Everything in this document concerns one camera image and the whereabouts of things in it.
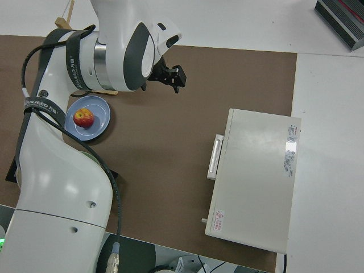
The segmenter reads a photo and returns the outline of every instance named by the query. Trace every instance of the black cable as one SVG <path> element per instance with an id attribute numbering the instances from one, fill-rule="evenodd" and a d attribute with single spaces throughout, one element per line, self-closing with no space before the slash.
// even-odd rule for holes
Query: black cable
<path id="1" fill-rule="evenodd" d="M 87 30 L 87 31 L 81 34 L 81 39 L 83 39 L 84 37 L 91 34 L 91 32 L 93 32 L 95 28 L 96 28 L 96 26 L 94 24 L 92 24 L 91 26 L 88 26 L 87 28 L 85 28 L 84 30 Z M 26 71 L 26 68 L 27 68 L 27 65 L 29 63 L 30 58 L 32 58 L 32 56 L 37 51 L 39 51 L 41 49 L 56 48 L 56 47 L 61 47 L 61 46 L 64 46 L 64 45 L 66 45 L 66 41 L 57 42 L 57 43 L 53 43 L 53 44 L 42 44 L 42 45 L 34 48 L 31 52 L 29 52 L 29 54 L 27 55 L 27 57 L 24 60 L 23 66 L 22 66 L 22 75 L 21 75 L 22 88 L 26 87 L 26 85 L 25 85 L 25 71 Z"/>
<path id="2" fill-rule="evenodd" d="M 225 262 L 220 263 L 217 267 L 215 267 L 214 269 L 212 269 L 212 270 L 210 271 L 210 273 L 211 273 L 212 271 L 214 271 L 215 269 L 219 268 L 220 266 L 222 266 L 224 263 L 225 263 Z"/>
<path id="3" fill-rule="evenodd" d="M 199 261 L 200 261 L 200 263 L 201 263 L 202 269 L 203 269 L 203 270 L 204 270 L 204 272 L 206 273 L 206 269 L 205 269 L 205 267 L 204 267 L 204 264 L 203 264 L 203 263 L 202 263 L 202 261 L 201 261 L 200 256 L 198 255 L 197 257 L 198 257 L 198 260 L 199 260 Z"/>
<path id="4" fill-rule="evenodd" d="M 117 203 L 118 203 L 118 227 L 117 227 L 117 242 L 120 243 L 120 235 L 121 235 L 121 198 L 120 198 L 120 193 L 119 193 L 119 189 L 118 186 L 116 184 L 115 178 L 112 175 L 109 167 L 106 165 L 106 163 L 104 162 L 104 160 L 91 148 L 89 147 L 87 144 L 85 144 L 83 141 L 79 140 L 78 138 L 76 138 L 74 135 L 72 135 L 71 133 L 69 133 L 68 131 L 66 131 L 66 129 L 64 129 L 62 126 L 59 126 L 57 123 L 52 122 L 50 119 L 46 118 L 38 109 L 32 108 L 32 111 L 42 120 L 44 120 L 45 122 L 47 122 L 48 124 L 50 124 L 51 126 L 53 126 L 54 128 L 58 129 L 59 131 L 61 131 L 63 134 L 67 135 L 68 137 L 72 138 L 74 141 L 76 141 L 78 144 L 80 144 L 81 146 L 83 146 L 83 148 L 85 148 L 86 150 L 88 150 L 96 159 L 97 161 L 100 163 L 101 168 L 105 171 L 107 177 L 109 178 L 110 182 L 111 182 L 111 186 L 114 189 L 116 198 L 117 198 Z"/>
<path id="5" fill-rule="evenodd" d="M 286 273 L 287 269 L 287 255 L 284 255 L 283 273 Z"/>

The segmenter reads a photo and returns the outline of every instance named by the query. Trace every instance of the small hole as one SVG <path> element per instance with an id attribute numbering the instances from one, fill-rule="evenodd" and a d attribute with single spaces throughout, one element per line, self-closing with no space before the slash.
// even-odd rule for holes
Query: small hole
<path id="1" fill-rule="evenodd" d="M 96 208 L 97 204 L 95 202 L 93 202 L 93 201 L 87 201 L 86 206 L 88 208 L 94 209 L 94 208 Z"/>

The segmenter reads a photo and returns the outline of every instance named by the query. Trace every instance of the green light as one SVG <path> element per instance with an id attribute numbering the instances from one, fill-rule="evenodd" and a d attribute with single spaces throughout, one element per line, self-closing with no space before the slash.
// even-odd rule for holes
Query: green light
<path id="1" fill-rule="evenodd" d="M 5 242 L 5 239 L 4 238 L 1 238 L 0 239 L 0 251 L 1 251 L 1 248 L 2 248 L 2 245 L 4 244 Z"/>

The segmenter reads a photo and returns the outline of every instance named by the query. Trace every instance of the white table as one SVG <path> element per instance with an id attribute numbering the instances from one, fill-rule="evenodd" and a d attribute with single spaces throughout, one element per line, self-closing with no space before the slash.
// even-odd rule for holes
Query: white table
<path id="1" fill-rule="evenodd" d="M 66 3 L 4 1 L 0 34 L 46 36 Z M 299 53 L 292 116 L 303 129 L 287 272 L 363 272 L 364 48 L 350 52 L 315 14 L 315 0 L 149 3 L 180 27 L 179 44 Z M 71 26 L 92 23 L 89 1 L 77 0 Z"/>

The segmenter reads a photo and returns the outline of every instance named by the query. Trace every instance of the cable connector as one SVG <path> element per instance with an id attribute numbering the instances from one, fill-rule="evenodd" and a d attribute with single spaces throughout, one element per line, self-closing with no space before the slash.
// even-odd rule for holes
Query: cable connector
<path id="1" fill-rule="evenodd" d="M 23 87 L 22 88 L 22 91 L 23 91 L 23 95 L 24 95 L 24 97 L 26 97 L 26 98 L 29 98 L 30 96 L 29 96 L 29 93 L 28 93 L 28 90 L 27 90 L 27 88 L 26 87 Z"/>
<path id="2" fill-rule="evenodd" d="M 107 260 L 107 268 L 105 273 L 118 273 L 119 249 L 120 249 L 120 244 L 118 242 L 115 242 L 113 244 L 113 250 L 109 256 L 109 259 Z"/>

